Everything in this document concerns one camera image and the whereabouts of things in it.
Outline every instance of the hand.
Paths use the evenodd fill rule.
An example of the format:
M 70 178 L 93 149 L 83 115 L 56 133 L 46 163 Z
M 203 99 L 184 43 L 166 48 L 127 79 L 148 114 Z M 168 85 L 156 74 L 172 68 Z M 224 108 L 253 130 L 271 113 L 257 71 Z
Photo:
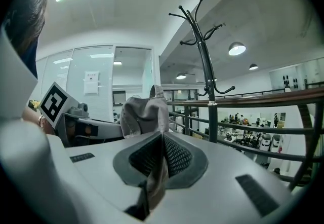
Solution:
M 39 126 L 45 132 L 45 134 L 54 135 L 54 129 L 52 125 L 45 119 L 45 117 L 41 118 Z

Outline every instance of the bracelet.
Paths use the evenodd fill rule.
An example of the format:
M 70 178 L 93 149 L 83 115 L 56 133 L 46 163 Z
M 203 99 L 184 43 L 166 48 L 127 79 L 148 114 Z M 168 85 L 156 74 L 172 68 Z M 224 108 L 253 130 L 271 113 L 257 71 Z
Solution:
M 42 120 L 42 117 L 43 117 L 43 115 L 41 115 L 41 116 L 38 118 L 37 125 L 38 125 L 39 127 L 41 126 L 41 120 Z

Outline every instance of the window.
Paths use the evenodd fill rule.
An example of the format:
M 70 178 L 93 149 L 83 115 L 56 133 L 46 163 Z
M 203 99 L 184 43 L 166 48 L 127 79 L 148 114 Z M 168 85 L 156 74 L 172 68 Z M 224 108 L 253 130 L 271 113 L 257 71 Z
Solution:
M 112 92 L 112 98 L 113 98 L 113 105 L 123 105 L 126 101 L 126 92 L 125 91 L 118 91 L 118 92 Z

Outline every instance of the wooden handrail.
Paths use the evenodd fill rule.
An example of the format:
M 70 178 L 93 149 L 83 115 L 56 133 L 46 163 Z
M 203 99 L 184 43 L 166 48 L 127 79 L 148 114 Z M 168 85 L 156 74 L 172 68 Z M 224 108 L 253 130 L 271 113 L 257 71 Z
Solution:
M 283 91 L 285 92 L 285 88 L 281 88 L 281 89 L 274 89 L 274 90 L 268 90 L 268 91 L 261 91 L 261 92 L 247 92 L 247 93 L 239 93 L 239 94 L 232 94 L 232 95 L 221 95 L 221 96 L 215 96 L 215 98 L 226 98 L 226 97 L 232 97 L 234 98 L 234 96 L 241 96 L 243 97 L 243 95 L 250 95 L 250 94 L 260 94 L 260 95 L 264 95 L 264 93 L 267 92 L 279 92 L 279 91 Z
M 276 107 L 316 103 L 324 100 L 324 87 L 263 96 L 220 98 L 218 107 Z M 168 102 L 168 105 L 207 107 L 208 100 Z

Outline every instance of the hair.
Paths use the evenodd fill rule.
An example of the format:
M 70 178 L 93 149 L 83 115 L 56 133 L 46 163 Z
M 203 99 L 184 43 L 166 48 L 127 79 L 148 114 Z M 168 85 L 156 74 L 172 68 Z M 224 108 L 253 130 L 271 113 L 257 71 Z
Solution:
M 14 0 L 11 4 L 5 28 L 20 56 L 40 35 L 45 23 L 47 2 L 48 0 Z

